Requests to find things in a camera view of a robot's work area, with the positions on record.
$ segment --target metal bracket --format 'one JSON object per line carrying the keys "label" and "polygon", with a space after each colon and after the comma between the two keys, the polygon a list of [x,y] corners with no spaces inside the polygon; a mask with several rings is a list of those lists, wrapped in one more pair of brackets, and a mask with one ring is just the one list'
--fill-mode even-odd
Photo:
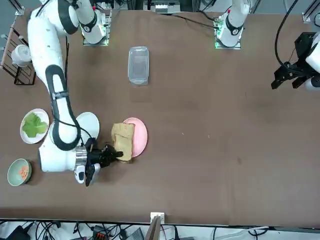
{"label": "metal bracket", "polygon": [[312,3],[306,8],[302,13],[302,19],[304,23],[310,23],[310,16],[318,9],[320,6],[320,0],[313,0]]}
{"label": "metal bracket", "polygon": [[161,224],[165,224],[165,213],[164,212],[150,212],[150,223],[155,217],[160,217]]}
{"label": "metal bracket", "polygon": [[304,13],[302,13],[302,19],[304,24],[309,24],[311,22],[310,17],[306,17]]}
{"label": "metal bracket", "polygon": [[21,7],[19,11],[15,11],[16,16],[23,16],[25,14],[26,8],[24,6]]}

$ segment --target floor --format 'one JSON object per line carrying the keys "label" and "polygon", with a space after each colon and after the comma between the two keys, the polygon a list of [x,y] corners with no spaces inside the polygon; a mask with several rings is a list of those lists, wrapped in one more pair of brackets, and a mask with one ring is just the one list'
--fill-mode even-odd
{"label": "floor", "polygon": [[[18,226],[25,224],[25,221],[13,221],[13,222],[6,222],[2,225],[0,225],[0,238],[6,238],[9,236],[9,234]],[[29,222],[27,222],[23,227],[25,228],[28,226]],[[38,223],[35,222],[30,230],[28,231],[28,234],[31,236],[31,240],[36,239],[36,228]],[[112,224],[105,224],[105,228],[108,228],[112,226]],[[55,240],[73,240],[79,238],[78,233],[74,233],[74,222],[68,222],[68,223],[62,223],[61,228],[52,227],[50,229],[51,235],[55,238]],[[135,230],[138,228],[141,228],[143,235],[145,236],[148,231],[147,225],[133,225],[130,226],[126,232],[127,235],[130,236]],[[175,230],[174,227],[171,225],[163,225],[163,229],[165,232],[165,235],[163,233],[163,230],[160,233],[160,240],[171,240],[175,237]],[[43,227],[38,228],[37,235],[39,237],[41,231],[43,230]],[[90,238],[92,236],[92,231],[84,224],[81,223],[79,225],[79,230],[81,236]],[[216,229],[215,233],[215,240],[254,240],[255,237],[251,236],[247,231],[245,231],[243,234],[237,236],[237,237],[231,237],[227,236],[230,234],[235,234],[240,232],[242,229],[238,228],[222,228],[218,227]],[[214,227],[206,227],[206,226],[177,226],[178,235],[181,240],[185,238],[185,240],[212,240],[213,239],[213,232]],[[110,238],[111,240],[118,240],[119,237],[116,238]],[[320,233],[305,233],[305,232],[292,232],[292,231],[277,231],[277,230],[268,230],[265,234],[258,237],[259,240],[318,240],[320,239]]]}

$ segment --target brown table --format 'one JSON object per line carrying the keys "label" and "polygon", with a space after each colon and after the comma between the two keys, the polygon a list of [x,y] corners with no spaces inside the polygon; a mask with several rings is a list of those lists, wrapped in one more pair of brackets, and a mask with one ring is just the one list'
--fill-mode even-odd
{"label": "brown table", "polygon": [[[184,15],[210,23],[200,13]],[[108,47],[84,47],[81,33],[73,35],[68,84],[75,115],[98,116],[100,143],[128,117],[148,129],[144,153],[133,164],[103,169],[89,188],[72,172],[41,172],[41,143],[25,144],[19,126],[31,109],[51,113],[49,95],[39,79],[15,86],[2,73],[0,216],[149,222],[150,212],[165,212],[167,223],[319,227],[320,94],[290,82],[271,90],[282,18],[250,14],[242,50],[215,50],[211,29],[147,11],[121,11]],[[19,18],[16,27],[24,24]],[[287,19],[283,61],[308,29],[300,15]],[[149,48],[148,86],[128,81],[133,46]],[[7,170],[17,158],[30,159],[34,174],[28,185],[12,187]]]}

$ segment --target black cable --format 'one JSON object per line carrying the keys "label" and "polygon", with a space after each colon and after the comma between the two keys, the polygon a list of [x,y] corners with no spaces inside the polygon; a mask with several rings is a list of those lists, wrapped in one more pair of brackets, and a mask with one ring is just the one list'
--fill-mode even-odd
{"label": "black cable", "polygon": [[226,13],[231,7],[232,7],[232,5],[231,5],[230,7],[228,7],[228,8],[225,10],[224,13]]}
{"label": "black cable", "polygon": [[32,221],[28,226],[26,226],[23,230],[27,233],[29,230],[30,230],[30,228],[32,227],[32,225],[35,223],[35,221]]}
{"label": "black cable", "polygon": [[202,9],[202,11],[206,10],[206,9],[210,6],[210,4],[212,4],[212,6],[213,6],[213,5],[216,3],[216,1],[217,1],[217,0],[211,0],[211,1],[205,6],[205,8]]}
{"label": "black cable", "polygon": [[36,226],[36,229],[35,229],[35,240],[38,240],[38,228],[39,228],[40,223],[41,222],[38,223],[38,225]]}
{"label": "black cable", "polygon": [[148,2],[147,2],[147,9],[148,9],[148,10],[151,9],[151,2],[152,2],[152,0],[148,0]]}
{"label": "black cable", "polygon": [[38,227],[39,227],[40,224],[43,226],[43,222],[40,221],[40,222],[38,223],[38,225],[36,226],[36,229],[35,229],[35,240],[39,240],[40,237],[41,237],[41,235],[42,235],[42,233],[44,233],[44,235],[46,235],[48,229],[53,225],[53,223],[50,222],[47,227],[45,227],[44,229],[42,229],[42,231],[40,232],[40,235],[38,236]]}
{"label": "black cable", "polygon": [[216,231],[217,231],[217,228],[215,227],[215,228],[214,228],[214,231],[213,231],[213,235],[212,235],[212,240],[215,240],[215,237],[216,237]]}
{"label": "black cable", "polygon": [[[76,125],[73,125],[73,124],[70,124],[70,123],[61,121],[60,119],[58,119],[58,118],[54,115],[54,113],[52,113],[52,115],[53,115],[53,118],[54,118],[56,121],[58,121],[59,123],[64,124],[64,125],[68,125],[68,126],[70,126],[70,127],[77,128]],[[80,127],[80,125],[79,125],[79,128],[80,128],[81,130],[83,130],[86,134],[88,134],[88,136],[89,136],[90,138],[92,138],[92,136],[90,135],[90,133],[89,133],[87,130],[85,130],[85,129],[83,129],[82,127]],[[82,144],[84,145],[85,143],[84,143],[84,140],[82,139],[82,136],[80,136],[80,139],[81,139]]]}
{"label": "black cable", "polygon": [[113,227],[110,229],[110,231],[108,231],[108,233],[107,233],[108,236],[111,237],[111,238],[113,238],[114,236],[116,236],[119,226],[120,226],[120,225],[118,225],[118,224],[115,225],[115,226],[113,226]]}
{"label": "black cable", "polygon": [[199,24],[201,26],[204,26],[204,27],[207,27],[207,28],[211,28],[211,29],[217,29],[219,30],[219,28],[217,26],[211,26],[211,25],[207,25],[207,24],[204,24],[202,22],[199,22],[199,21],[195,21],[195,20],[192,20],[190,18],[186,18],[184,16],[179,16],[179,15],[171,15],[172,17],[176,17],[176,18],[180,18],[180,19],[184,19],[184,20],[187,20],[187,21],[190,21],[190,22],[193,22],[195,24]]}
{"label": "black cable", "polygon": [[77,227],[76,229],[77,229],[77,231],[78,231],[78,234],[79,234],[80,238],[83,240],[84,238],[83,238],[83,237],[81,236],[81,234],[80,234],[79,227]]}
{"label": "black cable", "polygon": [[294,54],[295,50],[296,50],[296,48],[294,48],[294,49],[293,49],[293,51],[292,51],[292,53],[291,53],[291,56],[290,56],[290,58],[289,58],[288,62],[290,62],[290,60],[291,60],[291,58],[292,58],[292,56],[293,56],[293,54]]}
{"label": "black cable", "polygon": [[[133,226],[133,225],[131,224],[131,225],[125,227],[124,229],[122,229],[122,231],[125,231],[126,229],[128,229],[128,228],[130,228],[130,227],[132,227],[132,226]],[[111,240],[116,239],[119,235],[120,235],[120,232],[119,232],[117,235],[115,235],[114,238],[112,238]]]}
{"label": "black cable", "polygon": [[163,231],[163,235],[164,235],[164,239],[167,240],[167,236],[166,236],[166,232],[164,229],[164,226],[161,225],[162,231]]}
{"label": "black cable", "polygon": [[44,9],[44,7],[50,2],[50,0],[46,0],[46,2],[40,7],[39,11],[36,13],[36,17],[39,16],[40,12],[42,11],[42,9]]}
{"label": "black cable", "polygon": [[47,233],[49,233],[49,237],[51,240],[55,240],[55,238],[52,236],[51,232],[50,232],[50,227],[48,227],[49,225],[47,225],[45,222],[44,222],[44,225],[47,227]]}
{"label": "black cable", "polygon": [[283,66],[284,68],[286,68],[288,70],[288,72],[294,73],[294,74],[301,74],[301,71],[297,71],[294,69],[291,69],[290,67],[286,66],[279,58],[279,54],[278,54],[278,39],[279,39],[279,34],[281,31],[281,28],[283,27],[285,21],[287,20],[289,14],[291,13],[292,9],[295,7],[295,5],[297,4],[299,0],[294,0],[294,2],[292,3],[291,7],[289,8],[289,10],[286,12],[279,28],[278,31],[276,32],[276,36],[275,36],[275,41],[274,41],[274,53],[275,53],[275,57],[277,59],[277,61],[280,63],[281,66]]}
{"label": "black cable", "polygon": [[173,225],[173,227],[174,227],[174,240],[180,240],[178,229],[177,229],[176,225]]}
{"label": "black cable", "polygon": [[251,233],[250,231],[248,231],[248,233],[249,233],[251,236],[253,236],[253,237],[257,237],[257,239],[258,239],[258,236],[261,236],[261,235],[265,234],[265,233],[268,231],[268,229],[266,229],[266,230],[264,230],[264,231],[262,231],[262,232],[259,232],[259,233],[257,233],[256,230],[253,230],[253,231],[254,231],[254,234]]}
{"label": "black cable", "polygon": [[65,36],[65,49],[66,49],[66,56],[65,56],[65,65],[64,65],[64,78],[65,78],[65,85],[68,88],[69,41],[67,36]]}
{"label": "black cable", "polygon": [[211,20],[211,21],[214,21],[215,19],[217,19],[216,17],[212,18],[212,17],[209,17],[204,11],[202,10],[199,10],[199,13],[202,13],[207,19]]}
{"label": "black cable", "polygon": [[94,231],[94,230],[95,230],[95,227],[94,227],[94,226],[89,226],[88,223],[86,223],[86,222],[85,222],[84,224],[87,225],[87,227],[90,228],[91,231]]}
{"label": "black cable", "polygon": [[105,231],[105,235],[108,235],[107,234],[107,229],[106,229],[106,227],[105,227],[105,225],[102,223],[102,227],[103,227],[103,230]]}
{"label": "black cable", "polygon": [[316,24],[316,17],[318,16],[318,14],[320,14],[320,12],[318,12],[316,15],[314,15],[313,23],[314,23],[314,25],[316,25],[317,27],[320,28],[320,25]]}
{"label": "black cable", "polygon": [[98,3],[95,3],[95,6],[98,6],[100,8],[100,10],[104,10],[104,8],[102,6],[100,6]]}

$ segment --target pink plate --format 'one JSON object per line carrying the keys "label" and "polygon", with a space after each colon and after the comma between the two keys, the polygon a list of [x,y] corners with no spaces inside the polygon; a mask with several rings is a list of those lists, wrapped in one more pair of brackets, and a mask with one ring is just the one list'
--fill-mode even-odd
{"label": "pink plate", "polygon": [[146,148],[148,132],[144,123],[135,117],[123,121],[125,124],[134,124],[132,157],[139,156]]}

